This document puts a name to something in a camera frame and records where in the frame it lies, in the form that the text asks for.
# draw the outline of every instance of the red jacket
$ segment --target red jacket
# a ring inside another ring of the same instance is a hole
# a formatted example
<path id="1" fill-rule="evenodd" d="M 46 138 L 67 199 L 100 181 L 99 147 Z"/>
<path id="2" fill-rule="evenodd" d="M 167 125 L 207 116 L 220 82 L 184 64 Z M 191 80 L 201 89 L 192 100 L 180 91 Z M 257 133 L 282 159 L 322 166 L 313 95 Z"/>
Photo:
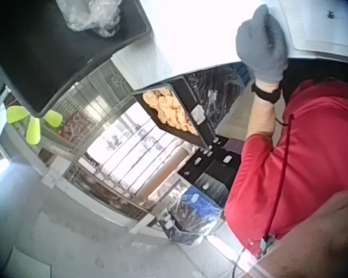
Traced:
<path id="1" fill-rule="evenodd" d="M 292 114 L 285 179 L 270 230 L 277 239 L 348 190 L 348 85 L 303 82 L 285 109 L 285 123 Z M 275 148 L 262 135 L 246 140 L 226 204 L 229 227 L 254 256 L 275 203 L 287 129 Z"/>

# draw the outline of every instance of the hand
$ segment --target hand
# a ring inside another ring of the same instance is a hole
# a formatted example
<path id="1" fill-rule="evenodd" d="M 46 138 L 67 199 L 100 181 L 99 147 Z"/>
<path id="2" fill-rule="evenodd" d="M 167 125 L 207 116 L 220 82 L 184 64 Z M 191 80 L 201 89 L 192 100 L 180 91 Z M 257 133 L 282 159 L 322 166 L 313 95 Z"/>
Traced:
<path id="1" fill-rule="evenodd" d="M 288 65 L 285 35 L 266 5 L 258 7 L 253 18 L 239 27 L 236 51 L 261 81 L 278 83 L 282 80 Z"/>
<path id="2" fill-rule="evenodd" d="M 348 277 L 348 191 L 291 230 L 258 265 L 273 277 Z"/>

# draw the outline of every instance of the wire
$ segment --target wire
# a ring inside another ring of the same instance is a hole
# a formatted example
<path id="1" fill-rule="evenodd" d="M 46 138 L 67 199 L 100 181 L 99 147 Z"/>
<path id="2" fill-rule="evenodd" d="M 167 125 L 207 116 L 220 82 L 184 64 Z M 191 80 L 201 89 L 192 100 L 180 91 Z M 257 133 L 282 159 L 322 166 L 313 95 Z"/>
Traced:
<path id="1" fill-rule="evenodd" d="M 278 122 L 281 126 L 287 126 L 287 123 L 282 123 L 279 119 L 275 118 L 276 122 Z"/>
<path id="2" fill-rule="evenodd" d="M 237 259 L 236 259 L 236 262 L 234 264 L 234 267 L 233 267 L 233 270 L 232 270 L 232 278 L 235 278 L 235 274 L 236 274 L 236 269 L 237 269 L 237 266 L 238 266 L 238 262 L 240 261 L 241 259 L 241 255 L 245 252 L 246 248 L 244 247 L 241 251 L 241 253 L 238 255 Z"/>
<path id="3" fill-rule="evenodd" d="M 284 185 L 284 181 L 285 181 L 285 173 L 286 173 L 286 167 L 288 165 L 288 154 L 289 154 L 289 145 L 290 145 L 290 132 L 291 132 L 291 123 L 294 120 L 294 116 L 291 114 L 289 117 L 289 123 L 288 123 L 288 130 L 287 130 L 287 135 L 286 135 L 286 146 L 285 146 L 285 153 L 284 153 L 284 160 L 282 162 L 282 170 L 281 170 L 281 177 L 280 177 L 280 183 L 278 185 L 278 189 L 277 189 L 277 194 L 276 194 L 276 198 L 273 204 L 273 208 L 270 214 L 270 217 L 268 219 L 267 222 L 267 226 L 266 229 L 264 230 L 264 237 L 267 238 L 269 236 L 270 230 L 271 230 L 271 226 L 272 226 L 272 222 L 273 222 L 273 218 L 276 214 L 277 211 L 277 207 L 278 207 L 278 203 L 280 201 L 281 198 L 281 194 L 282 194 L 282 187 Z"/>

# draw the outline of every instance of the red cord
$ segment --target red cord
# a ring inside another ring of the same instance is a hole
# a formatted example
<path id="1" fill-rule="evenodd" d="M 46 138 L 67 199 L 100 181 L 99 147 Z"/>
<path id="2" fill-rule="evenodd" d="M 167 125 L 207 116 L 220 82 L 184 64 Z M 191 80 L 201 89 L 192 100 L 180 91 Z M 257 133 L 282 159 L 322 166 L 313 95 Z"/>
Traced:
<path id="1" fill-rule="evenodd" d="M 280 183 L 278 184 L 278 191 L 276 194 L 276 199 L 273 204 L 273 208 L 271 211 L 271 215 L 269 216 L 268 222 L 266 229 L 264 231 L 264 237 L 268 237 L 270 231 L 271 231 L 271 226 L 273 222 L 273 218 L 276 215 L 278 203 L 281 199 L 281 194 L 282 194 L 282 187 L 284 186 L 284 181 L 285 181 L 285 173 L 286 173 L 286 167 L 288 165 L 288 154 L 289 154 L 289 144 L 290 144 L 290 131 L 291 131 L 291 123 L 294 120 L 294 116 L 291 114 L 289 116 L 289 123 L 288 123 L 288 130 L 286 134 L 286 147 L 285 147 L 285 153 L 284 153 L 284 161 L 282 163 L 282 170 L 281 170 L 281 177 L 280 177 Z"/>

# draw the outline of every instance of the gray glove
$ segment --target gray glove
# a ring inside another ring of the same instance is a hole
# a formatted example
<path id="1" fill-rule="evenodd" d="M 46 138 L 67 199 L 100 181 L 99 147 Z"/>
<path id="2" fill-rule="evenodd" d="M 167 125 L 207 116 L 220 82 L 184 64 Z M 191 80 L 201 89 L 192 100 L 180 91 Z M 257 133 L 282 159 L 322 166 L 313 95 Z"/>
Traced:
<path id="1" fill-rule="evenodd" d="M 288 66 L 286 40 L 267 5 L 259 6 L 253 18 L 238 28 L 236 50 L 258 79 L 266 82 L 282 80 L 282 73 Z"/>

